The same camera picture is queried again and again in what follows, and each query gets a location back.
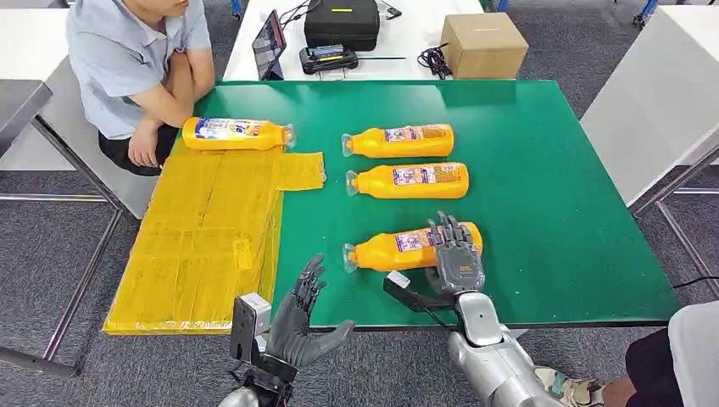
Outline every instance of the black bag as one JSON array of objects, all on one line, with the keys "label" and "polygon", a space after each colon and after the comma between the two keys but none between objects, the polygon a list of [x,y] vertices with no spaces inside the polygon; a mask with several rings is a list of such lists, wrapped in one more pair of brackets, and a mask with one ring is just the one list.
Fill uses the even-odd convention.
[{"label": "black bag", "polygon": [[380,30],[375,0],[311,0],[309,7],[304,17],[308,47],[343,44],[353,51],[375,49]]}]

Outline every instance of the sneaker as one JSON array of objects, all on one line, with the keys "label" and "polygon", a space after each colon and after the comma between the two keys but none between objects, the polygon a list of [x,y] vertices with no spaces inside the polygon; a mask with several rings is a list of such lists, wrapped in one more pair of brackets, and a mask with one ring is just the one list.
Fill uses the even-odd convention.
[{"label": "sneaker", "polygon": [[536,366],[534,374],[542,381],[544,390],[567,407],[604,407],[604,403],[592,400],[592,392],[599,390],[594,381],[572,379],[544,366]]}]

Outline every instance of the green table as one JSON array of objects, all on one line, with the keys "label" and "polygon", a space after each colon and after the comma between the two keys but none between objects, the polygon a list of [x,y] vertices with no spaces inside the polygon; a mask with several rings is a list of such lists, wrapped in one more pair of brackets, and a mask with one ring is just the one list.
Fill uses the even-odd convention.
[{"label": "green table", "polygon": [[[304,263],[326,253],[327,287],[312,326],[434,326],[382,290],[384,273],[343,269],[342,247],[425,227],[437,210],[473,221],[485,242],[483,291],[510,327],[666,324],[678,301],[553,81],[220,83],[197,106],[214,117],[293,123],[294,152],[322,151],[321,190],[285,194],[276,309]],[[470,190],[462,199],[349,197],[347,170],[443,159],[344,158],[340,136],[366,128],[450,123]],[[423,273],[406,271],[417,289]],[[452,312],[440,313],[455,323]]]}]

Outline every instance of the brown box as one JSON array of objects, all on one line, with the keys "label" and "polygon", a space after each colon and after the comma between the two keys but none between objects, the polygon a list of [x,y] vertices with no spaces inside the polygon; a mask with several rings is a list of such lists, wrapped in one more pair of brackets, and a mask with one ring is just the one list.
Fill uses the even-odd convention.
[{"label": "brown box", "polygon": [[529,48],[505,13],[448,15],[445,42],[442,52],[455,79],[514,78]]}]

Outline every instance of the plastic bottle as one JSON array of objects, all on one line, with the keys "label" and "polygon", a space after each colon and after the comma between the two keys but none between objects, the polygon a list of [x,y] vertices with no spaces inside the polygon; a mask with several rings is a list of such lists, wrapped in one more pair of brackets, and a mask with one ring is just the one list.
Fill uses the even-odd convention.
[{"label": "plastic bottle", "polygon": [[267,150],[294,146],[292,125],[264,120],[192,117],[182,127],[182,139],[196,150]]},{"label": "plastic bottle", "polygon": [[407,125],[397,129],[371,128],[342,136],[345,157],[362,154],[371,159],[395,157],[447,157],[454,146],[450,125]]},{"label": "plastic bottle", "polygon": [[[477,251],[482,252],[482,235],[471,222],[460,222],[470,231]],[[381,233],[367,242],[353,246],[345,244],[343,250],[344,268],[348,273],[357,268],[375,271],[407,270],[437,265],[434,256],[434,242],[430,229]]]},{"label": "plastic bottle", "polygon": [[347,194],[375,198],[462,198],[470,186],[460,163],[380,165],[359,174],[347,171]]}]

